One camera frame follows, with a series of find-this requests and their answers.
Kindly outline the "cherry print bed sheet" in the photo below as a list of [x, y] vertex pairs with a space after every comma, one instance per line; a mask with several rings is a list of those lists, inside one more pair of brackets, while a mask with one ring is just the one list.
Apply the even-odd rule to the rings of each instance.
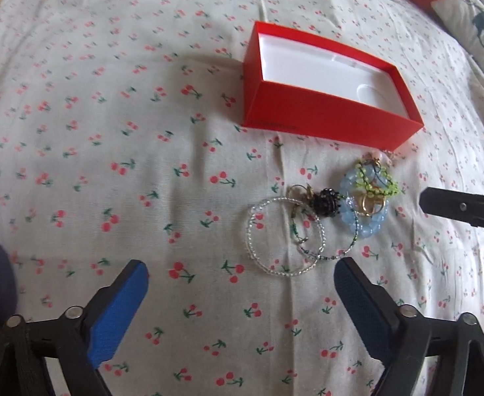
[[3, 0], [0, 244], [18, 309], [55, 318], [132, 258], [148, 294], [102, 375], [116, 395], [368, 395], [371, 359], [334, 265], [296, 278], [246, 250], [253, 204], [293, 184], [336, 188], [367, 149], [242, 125], [256, 21], [359, 48], [399, 68], [424, 127], [391, 157], [400, 192], [351, 256], [398, 303], [476, 315], [484, 230], [425, 215], [429, 187], [484, 195], [484, 76], [406, 0]]

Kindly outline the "deer print pillow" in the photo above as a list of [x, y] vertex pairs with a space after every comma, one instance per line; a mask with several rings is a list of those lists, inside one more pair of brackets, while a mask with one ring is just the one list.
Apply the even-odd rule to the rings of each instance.
[[435, 0], [432, 8], [484, 73], [484, 5], [480, 0]]

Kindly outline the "black flower hair clip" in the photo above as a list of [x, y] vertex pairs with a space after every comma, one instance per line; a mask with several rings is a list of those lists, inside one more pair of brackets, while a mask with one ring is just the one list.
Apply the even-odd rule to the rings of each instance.
[[334, 217], [340, 212], [342, 196], [335, 189], [327, 188], [315, 192], [309, 205], [318, 217]]

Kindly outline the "red jewelry box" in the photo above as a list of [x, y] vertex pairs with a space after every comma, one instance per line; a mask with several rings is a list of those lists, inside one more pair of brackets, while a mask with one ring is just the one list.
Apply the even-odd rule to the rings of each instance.
[[243, 125], [394, 151], [424, 126], [395, 65], [340, 42], [255, 23]]

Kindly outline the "small gold charm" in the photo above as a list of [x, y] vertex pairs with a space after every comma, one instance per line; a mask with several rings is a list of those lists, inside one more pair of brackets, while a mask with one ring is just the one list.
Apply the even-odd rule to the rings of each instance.
[[309, 184], [293, 184], [287, 188], [287, 196], [289, 198], [300, 200], [306, 204], [310, 204], [313, 201], [314, 195], [314, 189]]

